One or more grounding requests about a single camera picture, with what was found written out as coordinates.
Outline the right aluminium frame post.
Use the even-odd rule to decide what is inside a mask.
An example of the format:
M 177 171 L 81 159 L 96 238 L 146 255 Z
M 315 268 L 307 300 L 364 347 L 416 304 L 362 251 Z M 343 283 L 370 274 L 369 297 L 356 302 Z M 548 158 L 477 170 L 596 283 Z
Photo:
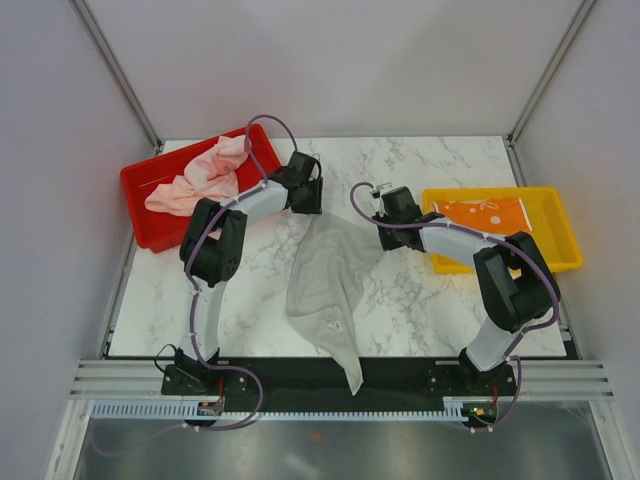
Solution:
M 592 14 L 592 11 L 598 4 L 598 0 L 582 0 L 579 2 L 577 9 L 573 13 L 560 40 L 554 48 L 551 57 L 545 64 L 540 77 L 536 81 L 534 88 L 527 98 L 513 127 L 505 136 L 506 145 L 511 149 L 515 148 L 517 141 L 533 118 L 540 102 L 543 100 L 554 78 L 563 66 L 570 50 L 577 42 L 581 31 Z

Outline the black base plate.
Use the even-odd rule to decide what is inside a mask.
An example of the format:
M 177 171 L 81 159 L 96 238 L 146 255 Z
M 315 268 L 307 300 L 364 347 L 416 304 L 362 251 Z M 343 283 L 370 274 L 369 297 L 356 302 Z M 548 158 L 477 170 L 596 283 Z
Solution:
M 365 357 L 364 383 L 352 395 L 327 357 L 227 357 L 206 368 L 184 354 L 164 368 L 165 396 L 219 394 L 234 412 L 408 411 L 441 407 L 447 397 L 505 399 L 516 391 L 511 366 L 475 374 L 444 357 Z

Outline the left aluminium frame post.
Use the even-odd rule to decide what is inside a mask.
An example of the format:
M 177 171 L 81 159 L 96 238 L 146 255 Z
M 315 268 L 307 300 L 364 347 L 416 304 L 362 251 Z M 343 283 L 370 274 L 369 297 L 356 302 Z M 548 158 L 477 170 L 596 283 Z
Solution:
M 159 153 L 164 142 L 146 113 L 89 2 L 86 0 L 70 0 L 69 5 L 74 10 L 83 28 L 87 31 L 103 65 L 109 72 L 117 90 L 152 146 L 153 151 Z

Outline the yellow plastic bin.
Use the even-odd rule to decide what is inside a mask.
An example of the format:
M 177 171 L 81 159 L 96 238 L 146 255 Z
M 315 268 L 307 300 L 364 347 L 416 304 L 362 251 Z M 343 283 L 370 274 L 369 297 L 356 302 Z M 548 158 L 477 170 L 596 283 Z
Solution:
M 422 192 L 423 211 L 440 200 L 478 200 L 516 197 L 523 201 L 536 241 L 553 273 L 575 270 L 583 265 L 582 254 L 558 192 L 552 187 L 481 187 L 426 189 Z

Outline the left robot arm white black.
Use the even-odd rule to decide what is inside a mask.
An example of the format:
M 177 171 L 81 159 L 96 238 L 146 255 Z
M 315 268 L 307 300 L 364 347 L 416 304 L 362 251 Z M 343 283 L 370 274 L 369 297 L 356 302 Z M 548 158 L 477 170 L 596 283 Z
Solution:
M 192 287 L 180 349 L 195 360 L 183 379 L 195 393 L 210 393 L 219 380 L 218 369 L 206 360 L 219 352 L 222 299 L 240 266 L 248 227 L 286 210 L 321 214 L 322 189 L 320 161 L 295 151 L 286 165 L 239 195 L 222 202 L 207 198 L 197 202 L 179 250 Z

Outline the cream orange-dotted towel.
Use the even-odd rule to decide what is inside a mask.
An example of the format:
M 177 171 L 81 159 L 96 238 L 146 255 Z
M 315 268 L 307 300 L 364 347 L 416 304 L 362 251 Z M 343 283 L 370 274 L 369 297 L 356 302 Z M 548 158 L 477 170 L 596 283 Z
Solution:
M 429 207 L 457 224 L 487 233 L 511 235 L 533 230 L 523 201 L 516 197 L 440 200 Z

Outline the grey towel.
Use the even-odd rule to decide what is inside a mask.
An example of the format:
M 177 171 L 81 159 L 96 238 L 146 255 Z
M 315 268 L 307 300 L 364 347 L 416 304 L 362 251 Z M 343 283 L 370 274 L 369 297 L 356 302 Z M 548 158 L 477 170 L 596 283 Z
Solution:
M 364 277 L 382 255 L 374 233 L 322 214 L 299 243 L 287 287 L 290 325 L 342 368 L 352 395 L 364 383 L 354 312 L 364 295 Z

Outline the aluminium frame post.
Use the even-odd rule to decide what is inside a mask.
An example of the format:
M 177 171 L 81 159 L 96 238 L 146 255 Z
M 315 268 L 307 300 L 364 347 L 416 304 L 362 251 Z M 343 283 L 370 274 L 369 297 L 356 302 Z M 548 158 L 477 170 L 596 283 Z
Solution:
M 86 0 L 70 0 L 69 5 L 74 10 L 83 28 L 87 31 L 103 65 L 109 72 L 117 90 L 152 146 L 153 151 L 159 153 L 164 142 L 146 113 L 89 2 Z
M 527 98 L 513 127 L 505 136 L 506 145 L 511 149 L 515 148 L 517 141 L 533 118 L 540 102 L 543 100 L 554 78 L 563 66 L 570 50 L 577 42 L 581 31 L 592 14 L 592 11 L 598 4 L 598 0 L 582 0 L 579 2 L 577 9 L 573 13 L 560 40 L 554 48 L 551 57 L 545 64 L 540 77 L 536 81 L 534 88 Z

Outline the pink striped towel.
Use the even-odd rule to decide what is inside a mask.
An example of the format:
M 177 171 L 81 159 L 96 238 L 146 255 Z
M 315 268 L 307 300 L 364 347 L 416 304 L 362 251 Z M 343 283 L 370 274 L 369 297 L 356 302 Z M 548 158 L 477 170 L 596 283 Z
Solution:
M 190 217 L 201 199 L 220 202 L 238 195 L 236 170 L 248 158 L 245 139 L 245 135 L 220 136 L 213 147 L 194 157 L 171 183 L 158 185 L 145 199 L 145 208 Z

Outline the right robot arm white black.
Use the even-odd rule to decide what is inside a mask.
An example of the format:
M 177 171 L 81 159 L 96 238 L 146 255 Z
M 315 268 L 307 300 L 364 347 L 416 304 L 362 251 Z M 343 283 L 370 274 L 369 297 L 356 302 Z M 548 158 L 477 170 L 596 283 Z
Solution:
M 386 251 L 407 247 L 452 259 L 476 274 L 487 318 L 462 350 L 458 385 L 480 394 L 493 383 L 492 369 L 514 351 L 534 323 L 559 314 L 560 291 L 535 240 L 525 232 L 492 236 L 462 226 L 442 213 L 424 214 L 406 187 L 385 184 L 371 196 L 373 216 Z

